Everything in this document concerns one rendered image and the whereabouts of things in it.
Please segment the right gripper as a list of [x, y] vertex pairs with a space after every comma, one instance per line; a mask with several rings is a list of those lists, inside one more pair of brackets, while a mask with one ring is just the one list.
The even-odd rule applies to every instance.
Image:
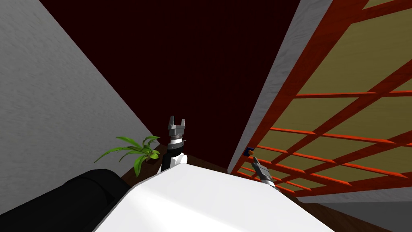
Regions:
[[255, 164], [255, 172], [263, 183], [273, 183], [273, 179], [268, 171], [268, 168], [262, 166], [256, 157], [253, 157]]

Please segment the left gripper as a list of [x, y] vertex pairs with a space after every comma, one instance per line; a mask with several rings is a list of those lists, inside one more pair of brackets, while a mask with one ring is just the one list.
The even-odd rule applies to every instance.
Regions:
[[181, 125], [175, 125], [175, 117], [171, 116], [168, 124], [169, 136], [178, 137], [184, 134], [185, 130], [185, 119], [181, 120]]

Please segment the green potted plant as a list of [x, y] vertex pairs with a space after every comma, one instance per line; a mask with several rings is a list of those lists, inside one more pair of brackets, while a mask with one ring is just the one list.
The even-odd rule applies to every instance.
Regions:
[[136, 177], [138, 177], [142, 169], [142, 164], [146, 159], [150, 158], [150, 159], [156, 160], [159, 158], [160, 152], [155, 149], [152, 149], [150, 145], [152, 142], [154, 142], [156, 139], [159, 139], [160, 137], [157, 137], [157, 136], [145, 137], [144, 140], [142, 141], [142, 145], [140, 145], [135, 140], [129, 137], [116, 137], [116, 138], [131, 144], [131, 146], [117, 147], [114, 149], [110, 149], [106, 151], [103, 155], [101, 155], [94, 163], [99, 161], [101, 158], [103, 158], [107, 154], [115, 152], [115, 151], [116, 152], [120, 152], [123, 150], [128, 151], [119, 159], [119, 162], [121, 162], [122, 159], [129, 154], [140, 154], [141, 156], [138, 157], [134, 162], [134, 172], [135, 172]]

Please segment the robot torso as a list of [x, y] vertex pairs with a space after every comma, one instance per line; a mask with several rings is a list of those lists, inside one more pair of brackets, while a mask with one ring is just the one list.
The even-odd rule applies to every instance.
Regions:
[[334, 232], [268, 184], [179, 164], [130, 189], [93, 232]]

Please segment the red lattice door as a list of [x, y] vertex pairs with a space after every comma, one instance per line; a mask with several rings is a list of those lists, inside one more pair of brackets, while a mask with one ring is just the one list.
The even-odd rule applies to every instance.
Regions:
[[412, 0], [302, 0], [264, 97], [230, 174], [258, 181], [257, 157], [295, 197], [412, 187]]

